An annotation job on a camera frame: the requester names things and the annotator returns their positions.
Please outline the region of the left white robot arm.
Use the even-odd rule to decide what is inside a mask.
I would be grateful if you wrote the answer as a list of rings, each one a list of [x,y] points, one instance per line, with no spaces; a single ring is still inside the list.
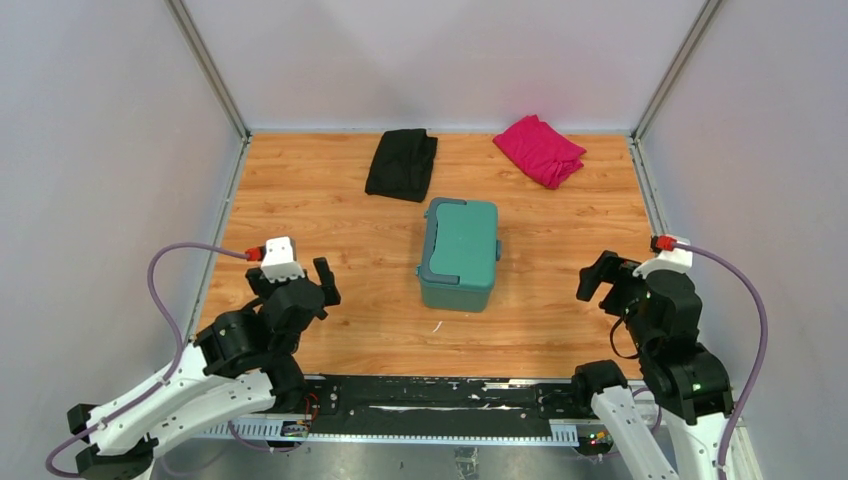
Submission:
[[[294,355],[302,333],[341,303],[324,257],[307,270],[294,241],[277,237],[245,250],[254,297],[219,314],[192,339],[176,337],[173,359],[125,394],[67,413],[74,479],[135,479],[180,443],[242,415],[277,411],[311,424],[320,398]]]

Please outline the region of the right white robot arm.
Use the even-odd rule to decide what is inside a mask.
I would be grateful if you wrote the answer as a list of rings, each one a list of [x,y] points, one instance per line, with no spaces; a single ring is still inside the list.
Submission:
[[[599,307],[629,332],[643,382],[666,421],[676,461],[669,462],[650,429],[636,417],[627,380],[612,360],[580,365],[571,403],[597,417],[635,479],[727,479],[720,446],[734,410],[727,371],[698,340],[702,300],[687,272],[693,254],[671,235],[651,240],[644,262],[604,251],[579,272],[576,297],[587,302],[611,288]]]

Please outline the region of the teal medicine box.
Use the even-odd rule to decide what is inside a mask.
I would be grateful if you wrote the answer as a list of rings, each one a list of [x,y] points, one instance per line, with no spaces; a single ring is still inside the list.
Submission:
[[[488,201],[436,197],[425,218],[416,270],[423,304],[432,309],[484,311],[502,253],[497,206]]]

